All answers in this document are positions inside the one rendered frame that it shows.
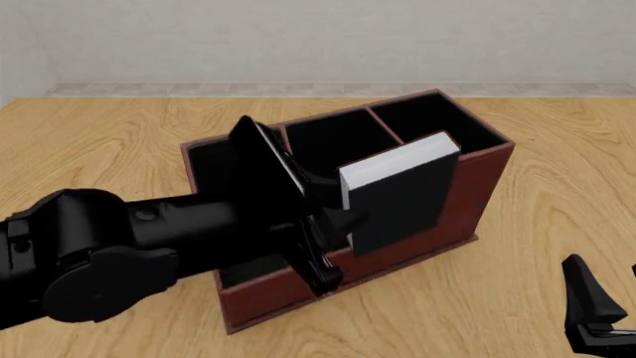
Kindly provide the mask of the red-brown desk caddy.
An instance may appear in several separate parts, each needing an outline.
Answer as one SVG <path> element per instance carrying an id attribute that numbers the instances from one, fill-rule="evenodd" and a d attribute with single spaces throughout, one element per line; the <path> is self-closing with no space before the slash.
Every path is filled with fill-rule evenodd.
<path id="1" fill-rule="evenodd" d="M 409 189 L 417 208 L 400 209 L 423 220 L 417 230 L 390 220 L 390 238 L 380 229 L 354 241 L 320 239 L 332 265 L 344 274 L 337 291 L 417 264 L 476 240 L 479 220 L 513 153 L 515 143 L 441 91 L 431 90 L 364 106 L 273 124 L 271 129 L 300 164 L 317 175 L 335 175 L 337 165 L 398 148 L 435 133 L 446 133 L 460 149 L 452 173 L 441 179 L 414 179 Z M 235 169 L 228 135 L 181 145 L 193 193 L 217 193 L 229 185 L 223 171 Z M 214 271 L 227 334 L 282 315 L 321 297 L 281 256 L 267 256 Z"/>

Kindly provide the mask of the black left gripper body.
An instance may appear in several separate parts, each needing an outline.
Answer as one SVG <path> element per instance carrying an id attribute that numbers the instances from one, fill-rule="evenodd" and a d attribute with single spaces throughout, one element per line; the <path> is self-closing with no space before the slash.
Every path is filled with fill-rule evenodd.
<path id="1" fill-rule="evenodd" d="M 283 256 L 314 295 L 336 291 L 344 274 L 329 262 L 322 244 L 340 240 L 342 233 L 296 175 L 269 128 L 244 115 L 229 139 L 245 170 L 241 197 L 265 246 Z"/>

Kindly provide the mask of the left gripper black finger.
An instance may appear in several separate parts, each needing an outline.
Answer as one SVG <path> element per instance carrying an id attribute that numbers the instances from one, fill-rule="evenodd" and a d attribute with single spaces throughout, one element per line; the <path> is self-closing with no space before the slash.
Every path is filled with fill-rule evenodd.
<path id="1" fill-rule="evenodd" d="M 324 208 L 319 216 L 320 228 L 325 230 L 323 247 L 326 250 L 348 247 L 348 235 L 363 227 L 369 217 L 365 211 Z"/>
<path id="2" fill-rule="evenodd" d="M 324 178 L 310 172 L 302 166 L 298 167 L 300 175 L 309 187 L 309 190 L 319 200 L 324 208 L 342 210 L 342 187 L 339 179 Z"/>

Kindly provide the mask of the black book with white pages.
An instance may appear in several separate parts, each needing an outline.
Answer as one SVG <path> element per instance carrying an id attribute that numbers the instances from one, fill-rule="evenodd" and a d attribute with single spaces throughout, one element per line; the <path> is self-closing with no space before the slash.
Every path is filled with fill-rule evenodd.
<path id="1" fill-rule="evenodd" d="M 364 256 L 437 225 L 460 148 L 444 131 L 339 168 L 346 210 L 364 214 L 348 240 Z"/>

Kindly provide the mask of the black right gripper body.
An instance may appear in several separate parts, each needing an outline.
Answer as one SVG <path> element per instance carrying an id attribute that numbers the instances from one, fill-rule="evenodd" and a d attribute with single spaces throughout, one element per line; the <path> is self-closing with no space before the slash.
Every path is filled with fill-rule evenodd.
<path id="1" fill-rule="evenodd" d="M 616 329 L 610 321 L 583 323 L 567 318 L 565 336 L 575 354 L 601 358 L 636 358 L 636 329 Z"/>

